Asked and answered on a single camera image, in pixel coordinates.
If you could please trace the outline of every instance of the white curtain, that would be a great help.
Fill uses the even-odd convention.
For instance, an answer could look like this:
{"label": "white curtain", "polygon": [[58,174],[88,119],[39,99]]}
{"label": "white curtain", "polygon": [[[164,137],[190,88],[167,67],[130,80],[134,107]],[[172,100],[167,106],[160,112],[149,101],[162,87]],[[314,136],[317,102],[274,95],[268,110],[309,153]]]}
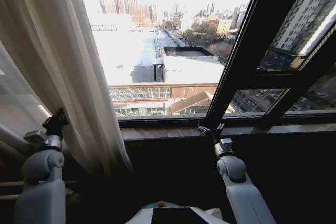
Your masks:
{"label": "white curtain", "polygon": [[0,6],[0,40],[45,107],[66,110],[64,135],[74,158],[91,174],[132,171],[83,1],[0,0]]}

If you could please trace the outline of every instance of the windowsill ledge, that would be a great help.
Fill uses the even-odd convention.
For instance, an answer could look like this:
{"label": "windowsill ledge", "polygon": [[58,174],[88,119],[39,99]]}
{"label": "windowsill ledge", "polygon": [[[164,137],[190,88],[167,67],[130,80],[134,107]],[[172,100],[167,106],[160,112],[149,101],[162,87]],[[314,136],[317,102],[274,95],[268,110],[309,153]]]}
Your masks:
{"label": "windowsill ledge", "polygon": [[[255,134],[297,134],[297,133],[318,133],[334,132],[336,123],[327,124],[296,124],[278,125],[270,128],[264,127],[225,127],[222,136],[233,137]],[[205,137],[196,127],[139,127],[122,128],[121,135],[124,141],[144,141],[171,138],[195,138]]]}

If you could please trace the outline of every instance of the road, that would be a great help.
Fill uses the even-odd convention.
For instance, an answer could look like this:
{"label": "road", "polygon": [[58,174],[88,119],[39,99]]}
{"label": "road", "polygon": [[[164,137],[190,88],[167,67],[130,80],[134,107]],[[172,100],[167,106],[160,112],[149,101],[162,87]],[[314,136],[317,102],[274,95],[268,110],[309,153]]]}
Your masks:
{"label": "road", "polygon": [[275,102],[282,92],[279,89],[272,90],[237,90],[233,101],[243,112],[265,112]]}

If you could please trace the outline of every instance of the dark wall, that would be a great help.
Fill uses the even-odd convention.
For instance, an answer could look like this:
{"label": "dark wall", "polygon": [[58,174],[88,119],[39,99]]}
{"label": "dark wall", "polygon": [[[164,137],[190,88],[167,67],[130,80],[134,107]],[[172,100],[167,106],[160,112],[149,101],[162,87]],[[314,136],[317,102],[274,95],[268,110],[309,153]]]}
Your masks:
{"label": "dark wall", "polygon": [[[236,155],[246,163],[278,223],[321,223],[333,213],[334,139],[334,133],[311,133],[242,136],[233,141]],[[235,223],[211,141],[184,138],[126,146],[136,176],[115,173],[106,181],[84,176],[76,165],[66,163],[64,175],[77,178],[73,189],[85,199],[67,205],[67,223],[124,223],[142,206],[159,200],[204,210],[220,207],[224,220]],[[13,202],[1,205],[0,212],[10,217]]]}
{"label": "dark wall", "polygon": [[[310,133],[242,136],[233,141],[236,155],[246,163],[275,220],[286,223],[328,221],[334,139],[334,133]],[[127,147],[143,181],[152,182],[149,201],[220,207],[224,219],[234,222],[212,143],[158,140],[127,142]]]}

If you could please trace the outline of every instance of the black window frame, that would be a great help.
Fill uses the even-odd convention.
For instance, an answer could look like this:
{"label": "black window frame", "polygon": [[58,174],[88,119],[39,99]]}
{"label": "black window frame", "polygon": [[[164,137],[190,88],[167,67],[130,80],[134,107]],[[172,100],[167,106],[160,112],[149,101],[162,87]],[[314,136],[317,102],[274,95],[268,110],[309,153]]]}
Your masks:
{"label": "black window frame", "polygon": [[[287,110],[336,62],[330,54],[336,42],[336,25],[308,55],[296,71],[257,71],[265,52],[282,26],[296,0],[251,0],[233,49],[218,83],[209,110],[204,118],[119,119],[120,127],[197,126],[210,129],[220,123],[228,126],[279,125],[291,123],[328,123],[336,121],[336,113],[285,114]],[[276,9],[272,19],[266,10]],[[263,40],[255,45],[255,35],[262,32]],[[237,90],[285,89],[276,102],[261,116],[223,117]]]}

